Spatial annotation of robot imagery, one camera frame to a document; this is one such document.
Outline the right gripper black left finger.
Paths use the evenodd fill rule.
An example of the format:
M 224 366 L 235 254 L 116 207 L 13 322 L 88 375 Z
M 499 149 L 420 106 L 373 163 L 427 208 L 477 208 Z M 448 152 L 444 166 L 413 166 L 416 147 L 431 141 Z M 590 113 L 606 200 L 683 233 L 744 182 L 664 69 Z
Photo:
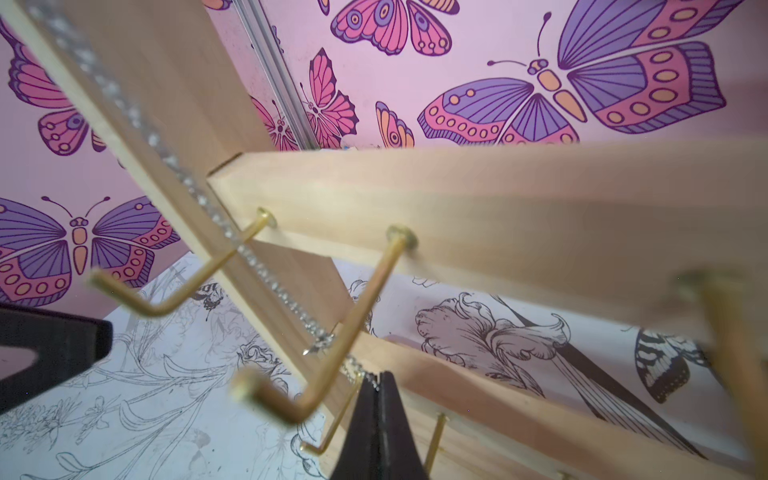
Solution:
M 106 358 L 113 325 L 51 310 L 1 306 L 1 412 L 87 371 Z

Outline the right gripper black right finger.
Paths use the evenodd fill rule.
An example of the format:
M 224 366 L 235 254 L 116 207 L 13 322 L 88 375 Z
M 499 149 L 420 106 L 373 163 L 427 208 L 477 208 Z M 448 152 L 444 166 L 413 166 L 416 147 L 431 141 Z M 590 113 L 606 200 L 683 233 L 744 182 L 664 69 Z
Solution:
M 394 375 L 363 383 L 331 480 L 426 479 Z

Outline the wooden jewelry display stand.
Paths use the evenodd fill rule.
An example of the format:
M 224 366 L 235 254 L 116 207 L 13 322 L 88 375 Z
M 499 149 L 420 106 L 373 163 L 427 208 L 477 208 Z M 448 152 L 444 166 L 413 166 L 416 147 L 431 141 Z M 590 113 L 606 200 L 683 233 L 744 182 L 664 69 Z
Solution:
M 342 416 L 354 362 L 411 411 L 548 478 L 726 479 L 605 421 L 374 338 L 393 273 L 676 331 L 712 360 L 767 475 L 767 142 L 279 153 L 193 1 L 5 1 L 2 15 L 236 304 L 306 381 L 252 368 L 232 398 L 298 424 Z

